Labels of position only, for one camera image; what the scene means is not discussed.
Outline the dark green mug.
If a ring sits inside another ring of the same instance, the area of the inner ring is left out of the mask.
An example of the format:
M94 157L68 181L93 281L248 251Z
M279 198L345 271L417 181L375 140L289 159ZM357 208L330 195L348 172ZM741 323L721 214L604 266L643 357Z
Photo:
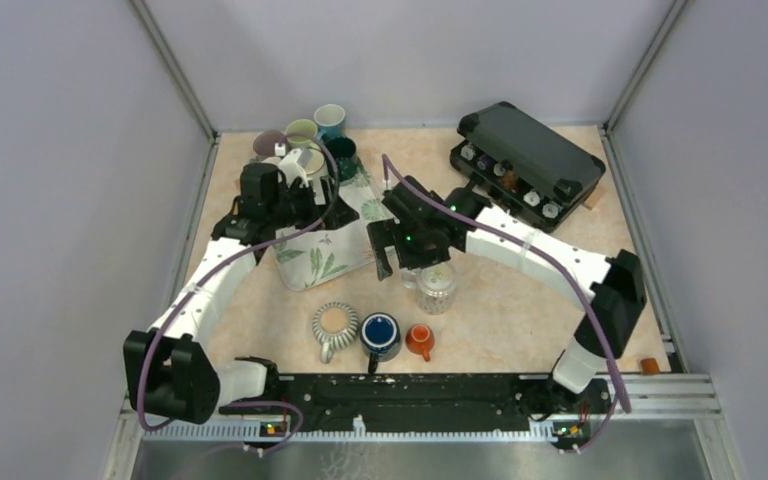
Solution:
M325 147L337 164L337 178L340 183L352 180L359 170L359 159L355 142L348 137L328 140Z

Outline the clear floral glass jar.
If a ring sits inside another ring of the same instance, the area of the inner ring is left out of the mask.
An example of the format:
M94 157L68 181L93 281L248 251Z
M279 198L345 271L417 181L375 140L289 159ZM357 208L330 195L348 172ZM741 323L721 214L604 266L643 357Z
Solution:
M417 305L426 314L444 314L454 304L458 282L450 262L422 269L402 269L401 280L415 293Z

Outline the light blue mug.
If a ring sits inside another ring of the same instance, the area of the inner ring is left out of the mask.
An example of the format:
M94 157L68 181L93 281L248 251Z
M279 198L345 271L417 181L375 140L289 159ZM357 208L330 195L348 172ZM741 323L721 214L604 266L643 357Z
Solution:
M346 111L337 104L326 104L318 107L313 114L317 125L317 138L327 142L345 135Z

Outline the light green mug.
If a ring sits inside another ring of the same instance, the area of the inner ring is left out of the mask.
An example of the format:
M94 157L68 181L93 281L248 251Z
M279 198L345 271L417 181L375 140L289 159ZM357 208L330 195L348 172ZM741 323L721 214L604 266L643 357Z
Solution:
M319 127L313 120L297 119L285 127L284 133L290 150L308 149L315 145Z

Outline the lilac purple mug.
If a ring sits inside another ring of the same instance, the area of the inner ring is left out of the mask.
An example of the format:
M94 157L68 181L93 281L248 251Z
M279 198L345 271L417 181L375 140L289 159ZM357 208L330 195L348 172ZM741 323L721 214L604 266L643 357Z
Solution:
M283 157L288 152L285 145L285 134L278 130L267 130L260 133L252 143L254 154L258 160L270 157Z

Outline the small orange mug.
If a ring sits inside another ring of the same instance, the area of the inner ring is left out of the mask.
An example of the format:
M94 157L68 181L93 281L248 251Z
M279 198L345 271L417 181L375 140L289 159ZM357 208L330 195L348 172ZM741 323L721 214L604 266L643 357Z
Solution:
M435 346L433 330L426 324L413 325L406 334L405 344L412 354L421 356L425 362L430 362L431 351Z

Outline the white ribbed mug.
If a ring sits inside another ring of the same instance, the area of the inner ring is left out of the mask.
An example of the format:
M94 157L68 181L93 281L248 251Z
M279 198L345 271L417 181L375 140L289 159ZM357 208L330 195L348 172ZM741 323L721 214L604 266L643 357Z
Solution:
M322 186L321 178L328 176L328 170L323 153L316 148L302 149L298 165L305 171L309 184L314 191L316 203L324 204L325 189Z

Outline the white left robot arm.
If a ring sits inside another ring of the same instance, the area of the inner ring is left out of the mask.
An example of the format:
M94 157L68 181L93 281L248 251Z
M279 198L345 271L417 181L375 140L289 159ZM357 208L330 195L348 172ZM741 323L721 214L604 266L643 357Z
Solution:
M123 343L129 401L147 431L158 428L151 415L164 425L203 424L237 400L262 414L277 407L281 388L273 363L243 357L216 367L206 344L268 248L359 217L340 198L332 173L310 179L301 167L254 163L243 168L239 182L240 192L214 225L191 278L164 314Z

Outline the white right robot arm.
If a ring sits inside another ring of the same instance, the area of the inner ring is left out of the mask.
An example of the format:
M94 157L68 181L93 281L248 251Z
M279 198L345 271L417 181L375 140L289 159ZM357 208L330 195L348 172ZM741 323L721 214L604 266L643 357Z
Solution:
M636 254L622 249L606 256L567 244L466 187L441 199L407 176L385 191L382 203L391 218L367 226L379 279L393 273L390 250L404 270L445 263L454 250L516 270L565 296L584 313L550 374L549 404L560 412L574 411L601 370L608 371L619 400L627 401L617 361L647 304Z

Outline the navy blue mug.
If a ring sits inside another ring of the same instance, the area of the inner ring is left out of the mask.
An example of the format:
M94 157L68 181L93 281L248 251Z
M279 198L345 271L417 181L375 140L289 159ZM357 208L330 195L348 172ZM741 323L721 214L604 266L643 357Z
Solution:
M401 350L397 320L384 312L368 315L361 323L360 343L367 357L367 373L374 375L381 363L393 360Z

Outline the striped grey white mug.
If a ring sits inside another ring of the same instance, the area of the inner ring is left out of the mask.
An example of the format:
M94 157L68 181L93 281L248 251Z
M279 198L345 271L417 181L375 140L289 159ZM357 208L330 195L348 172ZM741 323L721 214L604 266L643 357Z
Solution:
M332 301L321 306L311 323L320 347L320 362L328 364L337 352L347 349L357 339L359 329L360 317L351 305Z

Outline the black poker chip case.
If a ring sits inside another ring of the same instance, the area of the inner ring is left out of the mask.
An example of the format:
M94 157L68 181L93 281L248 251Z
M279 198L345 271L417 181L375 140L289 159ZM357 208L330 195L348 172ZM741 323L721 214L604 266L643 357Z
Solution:
M605 163L502 101L462 117L451 166L508 213L554 232L595 191Z

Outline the wooden block behind case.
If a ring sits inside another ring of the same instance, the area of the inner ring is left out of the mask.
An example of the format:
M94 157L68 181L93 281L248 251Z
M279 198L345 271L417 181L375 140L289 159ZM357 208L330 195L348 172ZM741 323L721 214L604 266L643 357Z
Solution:
M587 198L582 202L582 206L587 210L592 211L598 206L600 201L605 197L605 194L606 194L606 189L604 187L602 187L601 185L596 186L590 192Z

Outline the small brown cylinder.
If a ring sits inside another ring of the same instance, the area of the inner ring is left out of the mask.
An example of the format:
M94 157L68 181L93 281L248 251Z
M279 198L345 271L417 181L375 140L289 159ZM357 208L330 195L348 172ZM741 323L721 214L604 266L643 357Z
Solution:
M639 362L640 373L646 376L659 375L661 373L660 365L656 358L647 357Z

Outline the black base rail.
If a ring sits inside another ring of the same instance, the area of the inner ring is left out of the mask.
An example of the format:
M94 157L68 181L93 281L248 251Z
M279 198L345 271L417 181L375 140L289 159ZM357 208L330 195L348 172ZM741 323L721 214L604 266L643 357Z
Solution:
M262 396L223 401L221 414L303 414L304 432L343 432L361 418L373 433L525 431L560 415L603 414L608 385L595 379L571 393L547 375L515 373L280 374Z

